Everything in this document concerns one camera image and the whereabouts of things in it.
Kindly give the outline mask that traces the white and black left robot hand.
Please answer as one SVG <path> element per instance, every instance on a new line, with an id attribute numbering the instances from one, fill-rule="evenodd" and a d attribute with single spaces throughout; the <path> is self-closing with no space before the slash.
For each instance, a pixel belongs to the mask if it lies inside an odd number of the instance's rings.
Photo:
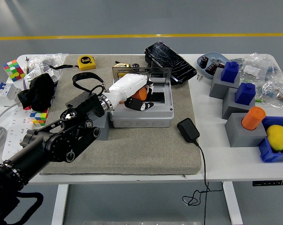
<path id="1" fill-rule="evenodd" d="M 147 98 L 148 94 L 153 93 L 153 82 L 146 75 L 129 73 L 116 81 L 109 88 L 109 92 L 105 92 L 104 95 L 110 101 L 108 105 L 112 109 L 115 109 L 121 101 L 124 101 L 125 106 L 129 109 L 145 111 L 153 107 L 154 103 L 144 102 L 133 97 L 136 92 L 145 86 L 145 97 Z"/>

